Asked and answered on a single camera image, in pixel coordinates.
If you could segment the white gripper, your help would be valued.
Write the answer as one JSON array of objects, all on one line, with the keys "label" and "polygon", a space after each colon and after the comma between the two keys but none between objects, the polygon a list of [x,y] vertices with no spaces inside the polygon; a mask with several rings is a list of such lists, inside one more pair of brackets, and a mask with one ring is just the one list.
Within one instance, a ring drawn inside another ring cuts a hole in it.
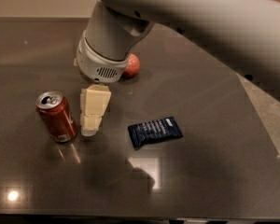
[{"label": "white gripper", "polygon": [[[128,58],[113,61],[98,54],[88,44],[86,32],[83,32],[77,46],[74,66],[91,82],[109,84],[119,81],[128,61]],[[99,131],[110,98],[111,91],[106,85],[91,84],[87,89],[81,90],[80,127],[83,136],[94,136]]]}]

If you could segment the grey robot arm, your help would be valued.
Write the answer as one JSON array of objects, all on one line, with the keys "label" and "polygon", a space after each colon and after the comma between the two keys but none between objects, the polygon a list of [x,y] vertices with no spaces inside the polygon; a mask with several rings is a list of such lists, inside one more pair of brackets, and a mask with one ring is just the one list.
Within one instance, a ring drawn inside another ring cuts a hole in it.
[{"label": "grey robot arm", "polygon": [[204,49],[280,99],[280,2],[274,0],[97,0],[75,65],[90,86],[80,94],[84,136],[98,130],[131,48],[156,23]]}]

